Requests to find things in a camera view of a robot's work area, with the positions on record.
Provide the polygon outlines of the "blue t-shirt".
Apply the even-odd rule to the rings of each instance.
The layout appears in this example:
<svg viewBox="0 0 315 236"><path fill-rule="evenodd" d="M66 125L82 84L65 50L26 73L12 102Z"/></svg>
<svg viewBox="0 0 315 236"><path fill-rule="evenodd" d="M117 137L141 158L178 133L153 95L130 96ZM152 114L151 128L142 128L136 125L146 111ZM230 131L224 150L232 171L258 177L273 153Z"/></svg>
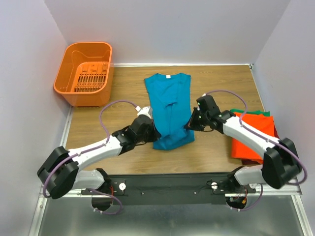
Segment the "blue t-shirt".
<svg viewBox="0 0 315 236"><path fill-rule="evenodd" d="M156 150L173 150L194 141L194 132L185 125L191 117L191 75L156 73L144 79L153 109L153 120L161 137L153 143Z"/></svg>

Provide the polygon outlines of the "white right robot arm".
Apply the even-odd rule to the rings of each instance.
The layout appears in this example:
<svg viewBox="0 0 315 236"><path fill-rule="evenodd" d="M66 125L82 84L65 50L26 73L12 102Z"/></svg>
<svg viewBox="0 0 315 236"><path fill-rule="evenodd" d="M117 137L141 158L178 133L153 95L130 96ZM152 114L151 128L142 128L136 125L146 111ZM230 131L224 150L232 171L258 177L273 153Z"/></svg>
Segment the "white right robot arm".
<svg viewBox="0 0 315 236"><path fill-rule="evenodd" d="M204 131L206 127L238 140L262 158L261 165L241 166L230 172L223 181L227 189L239 192L249 184L267 184L280 189L300 174L302 166L292 140L267 135L248 125L234 113L220 111L211 95L197 99L197 107L185 125L186 129Z"/></svg>

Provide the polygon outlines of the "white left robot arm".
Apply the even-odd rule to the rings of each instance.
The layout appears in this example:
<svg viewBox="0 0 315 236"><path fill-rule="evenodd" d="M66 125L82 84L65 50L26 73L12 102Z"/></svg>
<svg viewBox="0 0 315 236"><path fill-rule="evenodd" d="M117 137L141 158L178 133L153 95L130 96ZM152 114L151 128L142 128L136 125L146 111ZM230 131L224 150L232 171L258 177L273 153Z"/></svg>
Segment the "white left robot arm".
<svg viewBox="0 0 315 236"><path fill-rule="evenodd" d="M151 143L161 137L153 119L139 115L131 125L113 132L107 138L91 145L66 150L55 148L37 171L43 183L43 195L58 199L72 189L92 188L98 194L109 189L108 180L97 177L92 185L78 186L79 174L86 167L106 158L122 155L141 143Z"/></svg>

